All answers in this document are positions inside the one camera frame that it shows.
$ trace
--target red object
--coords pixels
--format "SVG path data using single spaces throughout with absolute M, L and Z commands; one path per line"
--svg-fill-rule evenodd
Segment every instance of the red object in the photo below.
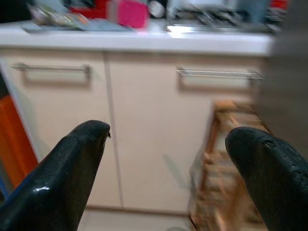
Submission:
M 271 7 L 281 8 L 286 10 L 288 8 L 288 0 L 273 0 Z
M 95 8 L 88 7 L 70 7 L 69 10 L 73 13 L 79 13 L 87 18 L 106 18 L 106 3 L 108 0 L 96 0 Z
M 15 188 L 38 165 L 9 95 L 0 99 L 0 159 Z

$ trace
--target kitchen cabinet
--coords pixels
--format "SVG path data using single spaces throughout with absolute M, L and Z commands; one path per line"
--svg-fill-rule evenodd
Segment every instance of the kitchen cabinet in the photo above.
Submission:
M 177 70 L 237 75 L 259 71 L 263 60 L 115 52 L 107 56 L 124 208 L 187 213 L 189 172 L 204 149 L 213 100 L 247 101 L 251 96 L 246 79 L 180 77 Z
M 110 123 L 101 52 L 14 49 L 1 56 L 39 161 L 80 123 L 90 119 Z M 121 207 L 113 142 L 107 140 L 88 205 Z

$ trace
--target white countertop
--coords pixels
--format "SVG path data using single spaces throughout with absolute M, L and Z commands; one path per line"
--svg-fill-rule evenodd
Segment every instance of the white countertop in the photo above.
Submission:
M 152 20 L 135 32 L 49 31 L 27 33 L 22 23 L 0 24 L 0 48 L 45 48 L 102 51 L 147 51 L 268 56 L 274 41 L 266 34 L 181 34 Z

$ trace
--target metal sink basin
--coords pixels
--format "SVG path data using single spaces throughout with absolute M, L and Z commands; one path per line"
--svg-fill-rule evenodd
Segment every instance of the metal sink basin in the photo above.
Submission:
M 222 26 L 222 25 L 203 25 L 196 20 L 174 20 L 168 21 L 166 25 L 167 32 L 176 33 L 193 33 L 202 34 L 209 32 L 217 33 L 262 33 L 273 34 L 278 31 L 278 28 L 266 24 L 249 24 L 242 23 L 238 26 Z

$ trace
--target cabinet handle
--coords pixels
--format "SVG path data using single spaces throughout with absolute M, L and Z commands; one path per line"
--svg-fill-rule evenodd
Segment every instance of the cabinet handle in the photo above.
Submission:
M 49 71 L 80 71 L 84 72 L 87 79 L 90 79 L 91 67 L 83 66 L 42 66 L 42 65 L 26 65 L 24 63 L 13 64 L 12 68 L 20 71 L 26 70 L 49 70 Z
M 179 68 L 177 70 L 180 77 L 210 77 L 210 78 L 229 78 L 229 79 L 258 79 L 262 80 L 262 76 L 256 72 L 225 72 L 225 71 L 198 71 L 185 70 Z

